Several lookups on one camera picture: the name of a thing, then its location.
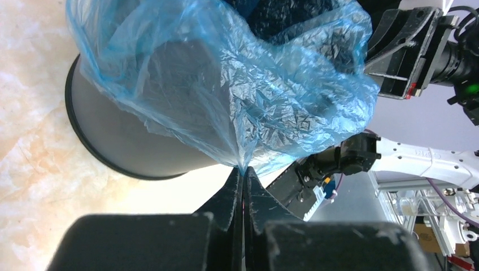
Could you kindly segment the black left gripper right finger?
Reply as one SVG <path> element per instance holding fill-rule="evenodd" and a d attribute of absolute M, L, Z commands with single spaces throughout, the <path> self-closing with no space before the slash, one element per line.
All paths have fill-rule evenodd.
<path fill-rule="evenodd" d="M 390 222 L 305 222 L 243 177 L 248 270 L 429 270 L 417 240 Z"/>

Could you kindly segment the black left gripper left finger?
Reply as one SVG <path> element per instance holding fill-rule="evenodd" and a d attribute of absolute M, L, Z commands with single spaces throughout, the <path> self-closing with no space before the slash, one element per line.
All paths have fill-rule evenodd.
<path fill-rule="evenodd" d="M 239 270 L 242 177 L 183 215 L 85 215 L 66 231 L 49 270 Z"/>

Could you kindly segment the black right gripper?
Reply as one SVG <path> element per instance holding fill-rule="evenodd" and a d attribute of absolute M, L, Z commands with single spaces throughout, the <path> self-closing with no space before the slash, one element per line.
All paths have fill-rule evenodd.
<path fill-rule="evenodd" d="M 379 85 L 379 96 L 408 99 L 425 89 L 458 24 L 457 16 L 436 7 L 384 11 L 373 25 L 364 70 Z"/>

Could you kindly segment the black trash bin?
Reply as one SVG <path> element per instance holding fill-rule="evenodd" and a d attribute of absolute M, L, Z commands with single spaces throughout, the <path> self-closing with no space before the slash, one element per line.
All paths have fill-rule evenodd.
<path fill-rule="evenodd" d="M 179 141 L 157 123 L 147 124 L 121 109 L 80 71 L 86 58 L 72 63 L 65 85 L 66 110 L 84 147 L 101 163 L 129 177 L 167 180 L 215 164 L 213 158 Z M 186 120 L 206 129 L 206 109 L 193 90 L 197 75 L 213 87 L 219 67 L 201 40 L 166 42 L 157 47 L 147 69 L 140 100 L 154 110 L 165 110 L 174 120 Z"/>

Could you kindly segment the blue plastic trash bag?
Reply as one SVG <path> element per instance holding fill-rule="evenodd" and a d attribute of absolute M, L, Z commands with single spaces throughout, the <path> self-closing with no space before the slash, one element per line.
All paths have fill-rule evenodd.
<path fill-rule="evenodd" d="M 215 163 L 268 174 L 358 134 L 379 88 L 364 74 L 369 14 L 357 1 L 67 1 L 81 74 L 121 109 Z M 140 100 L 153 51 L 203 41 L 219 67 L 193 90 L 198 124 Z"/>

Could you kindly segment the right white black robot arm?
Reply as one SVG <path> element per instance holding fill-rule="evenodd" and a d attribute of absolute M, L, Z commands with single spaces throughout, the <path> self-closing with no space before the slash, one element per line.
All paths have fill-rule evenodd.
<path fill-rule="evenodd" d="M 380 86 L 379 95 L 397 100 L 419 96 L 429 84 L 451 86 L 458 105 L 478 125 L 478 9 L 463 7 L 452 16 L 450 1 L 361 1 L 371 15 L 366 73 Z M 360 133 L 297 167 L 303 180 L 325 182 L 339 173 L 391 171 L 439 181 L 463 189 L 478 187 L 478 152 L 435 150 Z"/>

